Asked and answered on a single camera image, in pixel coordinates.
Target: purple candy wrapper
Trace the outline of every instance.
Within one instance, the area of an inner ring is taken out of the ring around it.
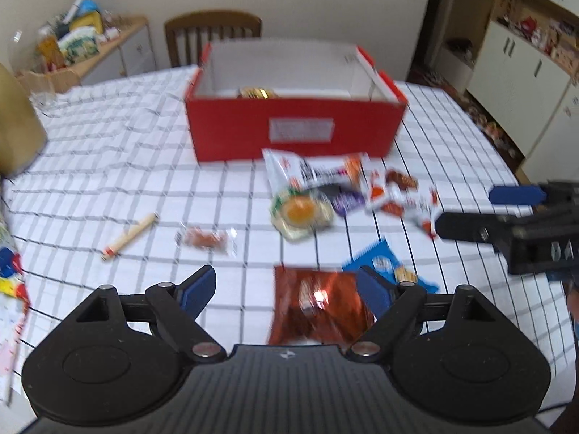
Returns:
[[[362,208],[365,203],[364,194],[355,191],[341,192],[332,199],[332,207],[340,217],[345,217],[348,212]]]

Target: chair backrest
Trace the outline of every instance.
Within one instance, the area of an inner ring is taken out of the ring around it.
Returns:
[[[214,35],[219,36],[221,40],[244,38],[247,36],[246,31],[249,31],[250,37],[261,37],[261,26],[261,19],[253,14],[225,9],[196,11],[168,20],[165,23],[165,37],[171,66],[181,66],[177,47],[177,34],[180,32],[185,34],[186,64],[191,65],[193,63],[189,37],[191,32],[194,32],[196,37],[197,58],[195,63],[199,63],[203,50],[202,36],[204,33],[207,33],[208,41],[213,40]]]

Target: red box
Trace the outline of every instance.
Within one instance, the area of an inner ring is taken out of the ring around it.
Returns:
[[[240,88],[279,98],[237,98]],[[353,44],[253,39],[211,43],[185,105],[198,161],[390,151],[408,101]]]

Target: white checkered tablecloth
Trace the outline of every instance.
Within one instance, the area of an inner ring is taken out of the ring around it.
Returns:
[[[46,149],[29,171],[5,182],[32,301],[15,389],[22,392],[20,373],[28,353],[100,284],[139,293],[161,281],[183,281],[212,264],[217,290],[199,322],[231,350],[239,342],[266,341],[274,264],[339,268],[380,236],[443,292],[466,282],[478,287],[538,345],[553,375],[573,363],[561,284],[549,284],[544,275],[507,275],[491,246],[432,243],[412,222],[364,211],[337,219],[332,229],[300,244],[284,241],[270,223],[263,162],[198,165],[182,102],[193,70],[157,72],[59,96],[43,118],[50,138]],[[392,152],[374,163],[408,172],[421,185],[435,183],[446,210],[504,212],[505,207],[491,206],[487,191],[515,178],[470,118],[441,90],[399,87],[410,107]],[[160,215],[158,226],[118,259],[103,262],[105,245],[150,212]],[[176,246],[180,222],[236,228],[238,255]],[[133,327],[148,330],[144,324]]]

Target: blue snack package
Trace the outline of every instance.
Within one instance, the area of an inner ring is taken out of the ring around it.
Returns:
[[[332,207],[337,215],[344,218],[348,212],[364,207],[364,194],[356,191],[344,191],[332,199]]]
[[[370,266],[384,279],[392,284],[398,284],[401,281],[417,282],[424,287],[428,293],[436,293],[439,287],[417,277],[414,272],[404,268],[402,263],[398,261],[390,246],[385,239],[378,241],[366,251],[356,256],[352,261],[342,266],[343,271],[356,272],[362,266]]]

